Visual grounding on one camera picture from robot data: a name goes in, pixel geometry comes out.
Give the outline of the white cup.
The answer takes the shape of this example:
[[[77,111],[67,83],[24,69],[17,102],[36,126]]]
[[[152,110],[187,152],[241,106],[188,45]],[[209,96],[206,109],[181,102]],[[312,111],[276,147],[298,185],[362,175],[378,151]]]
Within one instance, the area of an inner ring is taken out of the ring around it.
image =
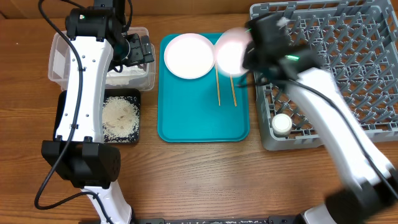
[[[292,119],[284,113],[275,115],[271,121],[273,133],[277,137],[287,137],[292,130],[292,126]]]

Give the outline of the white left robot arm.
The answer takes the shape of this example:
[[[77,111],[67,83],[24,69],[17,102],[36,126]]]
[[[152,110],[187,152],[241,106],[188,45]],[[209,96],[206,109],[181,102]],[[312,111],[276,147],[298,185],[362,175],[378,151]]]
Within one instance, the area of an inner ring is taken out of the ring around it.
[[[105,98],[128,94],[106,89],[108,72],[154,61],[148,36],[130,34],[131,22],[131,1],[74,3],[65,31],[56,32],[69,51],[68,83],[58,100],[53,139],[42,143],[41,153],[51,174],[89,198],[100,223],[136,221],[118,183],[120,151],[104,143],[102,122]]]

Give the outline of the small white rice plate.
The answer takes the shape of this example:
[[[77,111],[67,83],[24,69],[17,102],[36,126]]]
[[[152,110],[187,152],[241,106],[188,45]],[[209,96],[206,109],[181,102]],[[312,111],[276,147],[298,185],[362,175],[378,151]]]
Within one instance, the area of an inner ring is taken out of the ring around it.
[[[250,41],[252,37],[243,27],[229,29],[220,36],[215,44],[215,59],[223,75],[236,78],[248,71],[243,67],[243,60]]]

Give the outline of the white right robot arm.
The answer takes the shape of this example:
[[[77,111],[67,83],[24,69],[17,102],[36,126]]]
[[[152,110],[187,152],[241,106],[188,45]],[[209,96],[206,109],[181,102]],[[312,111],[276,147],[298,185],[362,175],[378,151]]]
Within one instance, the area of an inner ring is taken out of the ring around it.
[[[343,99],[333,75],[308,45],[292,45],[283,16],[246,23],[250,41],[243,67],[282,88],[315,128],[343,188],[302,212],[299,223],[364,223],[397,203],[397,170],[374,145]]]

